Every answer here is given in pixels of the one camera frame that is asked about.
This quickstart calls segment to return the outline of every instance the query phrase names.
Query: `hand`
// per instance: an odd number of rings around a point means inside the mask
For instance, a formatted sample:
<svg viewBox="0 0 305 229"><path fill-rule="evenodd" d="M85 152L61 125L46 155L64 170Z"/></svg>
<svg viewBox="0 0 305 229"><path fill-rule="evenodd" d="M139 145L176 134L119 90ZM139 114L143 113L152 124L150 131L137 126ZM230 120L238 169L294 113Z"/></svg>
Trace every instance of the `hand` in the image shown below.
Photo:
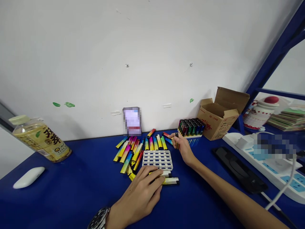
<svg viewBox="0 0 305 229"><path fill-rule="evenodd" d="M176 133L172 133L169 138L172 138L173 146L176 149L176 143L179 144L179 151L181 153L181 156L188 166L191 166L191 164L196 160L196 157L194 156L190 144L188 143L188 140L183 137L180 133L178 133L179 138L176 137Z"/></svg>
<svg viewBox="0 0 305 229"><path fill-rule="evenodd" d="M165 177L158 176L162 173L156 166L142 166L123 196L111 207L106 229L123 229L149 215L160 199Z"/></svg>

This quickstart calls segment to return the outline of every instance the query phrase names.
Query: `white computer mouse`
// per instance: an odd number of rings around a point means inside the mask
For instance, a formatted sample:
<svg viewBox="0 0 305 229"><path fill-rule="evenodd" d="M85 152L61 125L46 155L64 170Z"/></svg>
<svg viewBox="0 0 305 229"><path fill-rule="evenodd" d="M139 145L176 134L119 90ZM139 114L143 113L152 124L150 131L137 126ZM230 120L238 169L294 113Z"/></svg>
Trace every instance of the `white computer mouse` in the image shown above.
<svg viewBox="0 0 305 229"><path fill-rule="evenodd" d="M31 185L44 171L44 167L32 168L26 172L14 185L14 189L25 188Z"/></svg>

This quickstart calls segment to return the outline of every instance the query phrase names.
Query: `blue tabletop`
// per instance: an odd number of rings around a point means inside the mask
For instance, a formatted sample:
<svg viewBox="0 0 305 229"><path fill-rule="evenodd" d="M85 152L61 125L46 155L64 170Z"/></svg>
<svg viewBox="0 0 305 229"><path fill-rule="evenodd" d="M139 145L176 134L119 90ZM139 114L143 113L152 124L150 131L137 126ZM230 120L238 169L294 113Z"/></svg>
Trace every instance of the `blue tabletop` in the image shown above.
<svg viewBox="0 0 305 229"><path fill-rule="evenodd" d="M73 153L57 164L34 153L0 180L0 228L87 228L96 212L114 204L131 183L126 174L120 173L122 164L113 162L118 151L115 146L122 138L112 136L66 142ZM242 228L209 184L185 165L179 151L169 143L167 146L173 160L172 175L179 178L180 185L164 186L152 213L128 228ZM211 149L221 146L230 149L252 169L268 185L265 193L270 198L275 197L279 190L222 139L209 141L201 137L191 143L194 155L204 165L245 192L211 153ZM13 189L13 184L24 173L39 166L46 170L32 185ZM268 204L260 195L246 194L263 207ZM299 228L304 227L305 205L285 195L277 204ZM291 227L273 208L270 212Z"/></svg>

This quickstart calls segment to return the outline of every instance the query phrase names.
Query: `green sticker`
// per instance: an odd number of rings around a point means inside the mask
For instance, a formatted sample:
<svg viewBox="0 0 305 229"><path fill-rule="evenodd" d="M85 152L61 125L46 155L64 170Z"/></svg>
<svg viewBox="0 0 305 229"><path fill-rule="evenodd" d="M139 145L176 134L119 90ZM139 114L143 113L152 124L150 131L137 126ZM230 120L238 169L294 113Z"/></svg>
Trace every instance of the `green sticker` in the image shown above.
<svg viewBox="0 0 305 229"><path fill-rule="evenodd" d="M39 135L40 135L40 131L38 131L37 133L36 133L36 137L38 138L39 137Z"/></svg>
<svg viewBox="0 0 305 229"><path fill-rule="evenodd" d="M73 103L69 103L69 102L66 102L65 105L66 105L67 107L75 107L75 105L74 105Z"/></svg>
<svg viewBox="0 0 305 229"><path fill-rule="evenodd" d="M60 107L60 104L53 102L53 105L56 107Z"/></svg>

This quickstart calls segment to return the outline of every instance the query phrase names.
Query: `cardboard box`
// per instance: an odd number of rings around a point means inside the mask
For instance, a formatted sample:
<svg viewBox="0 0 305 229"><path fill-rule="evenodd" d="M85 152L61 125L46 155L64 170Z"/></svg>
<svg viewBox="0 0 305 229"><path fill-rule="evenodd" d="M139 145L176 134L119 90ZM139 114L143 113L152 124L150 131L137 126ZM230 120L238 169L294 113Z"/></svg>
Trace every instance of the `cardboard box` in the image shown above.
<svg viewBox="0 0 305 229"><path fill-rule="evenodd" d="M210 141L222 138L242 113L249 94L218 87L215 102L203 99L197 118L206 124L203 135Z"/></svg>

